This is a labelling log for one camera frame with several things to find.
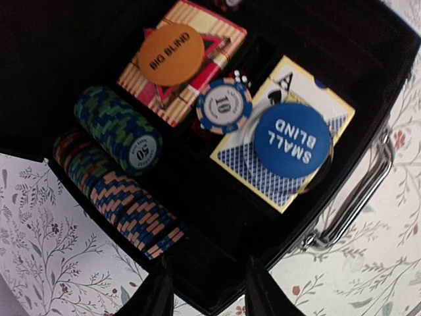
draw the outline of red flower print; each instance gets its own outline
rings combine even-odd
[[[405,146],[405,134],[400,130],[397,133],[394,133],[393,138],[395,138],[395,148],[396,150]]]
[[[300,292],[301,292],[301,290],[300,290],[300,287],[298,285],[296,285],[292,288],[292,294],[294,294],[295,296],[300,294]]]
[[[241,307],[241,306],[237,306],[236,307],[236,315],[245,315],[245,306]]]
[[[61,286],[61,291],[63,292],[63,294],[68,293],[68,288],[64,283],[60,283]]]
[[[57,234],[59,232],[59,226],[57,224],[51,224],[51,230]]]

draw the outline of orange poker chip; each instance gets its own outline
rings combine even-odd
[[[137,63],[142,75],[158,86],[176,86],[192,79],[205,57],[201,35],[186,24],[169,24],[143,42]]]

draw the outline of black case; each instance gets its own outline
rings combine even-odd
[[[387,120],[420,39],[377,0],[245,0],[236,13],[219,12],[248,31],[222,76],[246,70],[255,93],[287,55],[356,111],[327,175],[280,215],[209,158],[220,138],[196,139],[190,129],[195,113],[171,128],[114,85],[141,45],[143,28],[155,27],[174,3],[4,1],[0,149],[38,161],[51,158],[53,140],[76,123],[72,107],[81,91],[98,83],[114,88],[164,139],[158,165],[138,181],[190,226],[187,238],[169,251],[175,292],[216,315],[243,292],[250,255],[268,269],[313,227]],[[54,160],[49,164],[91,218],[150,271],[155,261],[121,237]]]

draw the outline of case handle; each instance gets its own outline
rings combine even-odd
[[[379,138],[376,140],[376,147],[379,151],[376,164],[351,192],[349,198],[339,209],[332,224],[323,232],[315,229],[307,235],[301,242],[300,248],[302,250],[305,251],[309,247],[325,250],[336,244],[389,174],[395,157],[395,150],[388,127],[385,127],[380,133]]]

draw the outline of floral pattern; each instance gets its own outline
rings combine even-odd
[[[421,31],[419,0],[387,0]],[[391,174],[346,235],[325,251],[295,250],[271,274],[312,316],[421,315],[421,55],[392,112]],[[376,158],[369,151],[321,216],[340,202]],[[147,273],[63,189],[46,163],[0,155],[0,273],[30,316],[112,316]],[[175,299],[175,315],[201,314]],[[241,298],[221,316],[245,315]]]

